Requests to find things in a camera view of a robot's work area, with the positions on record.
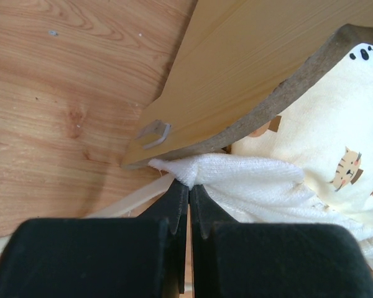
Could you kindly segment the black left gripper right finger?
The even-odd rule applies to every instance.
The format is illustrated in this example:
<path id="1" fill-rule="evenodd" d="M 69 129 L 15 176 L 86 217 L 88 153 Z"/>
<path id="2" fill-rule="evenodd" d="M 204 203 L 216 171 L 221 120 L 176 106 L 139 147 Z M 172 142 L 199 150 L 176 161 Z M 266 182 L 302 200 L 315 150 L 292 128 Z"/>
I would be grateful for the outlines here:
<path id="1" fill-rule="evenodd" d="M 373 297 L 353 236 L 328 224 L 240 223 L 190 191 L 195 297 Z"/>

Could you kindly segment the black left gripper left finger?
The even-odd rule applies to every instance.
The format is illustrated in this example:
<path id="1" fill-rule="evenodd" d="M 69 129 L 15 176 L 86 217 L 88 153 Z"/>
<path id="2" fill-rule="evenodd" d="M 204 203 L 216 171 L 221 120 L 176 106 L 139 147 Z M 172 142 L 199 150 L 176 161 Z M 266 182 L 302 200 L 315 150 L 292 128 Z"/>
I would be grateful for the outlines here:
<path id="1" fill-rule="evenodd" d="M 174 181 L 137 217 L 25 221 L 0 257 L 0 297 L 178 297 L 188 196 Z"/>

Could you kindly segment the cream animal print mattress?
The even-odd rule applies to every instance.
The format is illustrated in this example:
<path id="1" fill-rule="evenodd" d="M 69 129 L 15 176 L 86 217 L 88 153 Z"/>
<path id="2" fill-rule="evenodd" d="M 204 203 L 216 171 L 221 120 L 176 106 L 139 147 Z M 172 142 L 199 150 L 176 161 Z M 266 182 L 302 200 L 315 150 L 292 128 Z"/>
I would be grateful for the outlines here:
<path id="1" fill-rule="evenodd" d="M 150 165 L 166 175 L 94 216 L 124 215 L 178 179 L 204 186 L 240 222 L 340 225 L 354 235 L 373 270 L 373 44 L 352 48 L 229 154 Z"/>

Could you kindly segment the wooden pet bed frame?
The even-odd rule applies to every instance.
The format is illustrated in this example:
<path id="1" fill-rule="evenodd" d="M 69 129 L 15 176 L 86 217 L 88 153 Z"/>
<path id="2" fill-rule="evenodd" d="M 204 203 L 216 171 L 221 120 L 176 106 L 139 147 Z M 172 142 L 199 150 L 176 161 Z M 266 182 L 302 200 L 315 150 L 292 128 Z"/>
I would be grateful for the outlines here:
<path id="1" fill-rule="evenodd" d="M 123 168 L 218 150 L 279 113 L 270 94 L 339 28 L 373 27 L 373 1 L 198 1 Z"/>

